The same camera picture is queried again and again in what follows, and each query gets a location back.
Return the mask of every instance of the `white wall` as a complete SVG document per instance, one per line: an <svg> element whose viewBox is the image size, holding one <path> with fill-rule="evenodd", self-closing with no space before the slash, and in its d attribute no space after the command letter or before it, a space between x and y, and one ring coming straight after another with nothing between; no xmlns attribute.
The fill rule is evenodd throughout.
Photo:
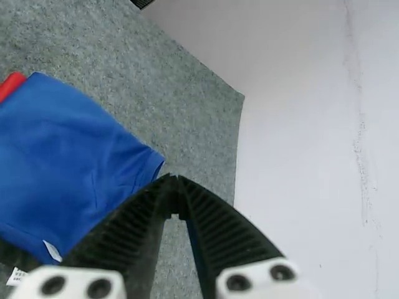
<svg viewBox="0 0 399 299"><path fill-rule="evenodd" d="M246 95L235 206L326 298L397 298L399 2L156 0Z"/></svg>

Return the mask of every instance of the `fabric label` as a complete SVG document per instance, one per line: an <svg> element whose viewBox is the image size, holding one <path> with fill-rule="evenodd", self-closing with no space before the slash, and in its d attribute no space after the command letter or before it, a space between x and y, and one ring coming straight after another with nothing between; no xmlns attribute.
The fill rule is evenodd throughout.
<svg viewBox="0 0 399 299"><path fill-rule="evenodd" d="M22 279L27 275L26 272L19 270L17 267L14 267L11 276L8 278L6 285L16 287L22 281Z"/></svg>
<svg viewBox="0 0 399 299"><path fill-rule="evenodd" d="M62 257L60 255L60 253L58 252L58 250L56 249L56 247L50 243L48 243L48 241L43 240L44 245L46 245L47 250L49 251L51 257L56 260L57 262L62 262Z"/></svg>

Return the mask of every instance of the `blue cloth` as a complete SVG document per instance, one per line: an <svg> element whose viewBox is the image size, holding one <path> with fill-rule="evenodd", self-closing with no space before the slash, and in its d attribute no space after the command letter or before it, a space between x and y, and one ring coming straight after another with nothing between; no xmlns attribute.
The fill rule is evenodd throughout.
<svg viewBox="0 0 399 299"><path fill-rule="evenodd" d="M0 237L57 263L163 157L80 91L34 73L0 105Z"/></svg>

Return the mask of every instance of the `folded blue fabric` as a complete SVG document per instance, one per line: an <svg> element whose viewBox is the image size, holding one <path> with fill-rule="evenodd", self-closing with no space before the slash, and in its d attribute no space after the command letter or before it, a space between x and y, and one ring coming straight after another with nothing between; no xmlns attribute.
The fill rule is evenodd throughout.
<svg viewBox="0 0 399 299"><path fill-rule="evenodd" d="M57 263L163 157L78 90L34 73L0 105L0 237Z"/></svg>

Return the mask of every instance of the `crack on wall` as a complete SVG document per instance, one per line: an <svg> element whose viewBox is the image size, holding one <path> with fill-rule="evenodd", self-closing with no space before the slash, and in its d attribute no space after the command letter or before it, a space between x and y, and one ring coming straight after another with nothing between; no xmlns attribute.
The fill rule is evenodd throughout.
<svg viewBox="0 0 399 299"><path fill-rule="evenodd" d="M342 5L345 11L345 59L344 65L347 69L350 84L354 90L355 110L357 113L357 133L353 141L352 148L355 153L356 164L360 176L360 191L361 191L361 218L362 225L368 227L371 232L372 244L371 248L375 252L375 288L374 297L379 298L378 288L380 284L380 269L377 245L378 241L382 240L382 228L380 221L373 213L373 202L370 191L377 192L378 182L370 184L370 167L368 161L371 163L375 161L368 157L366 149L366 132L367 122L366 115L363 111L363 87L362 87L362 65L360 62L360 54L358 44L355 38L355 30L353 26L353 3L352 0L342 0Z"/></svg>

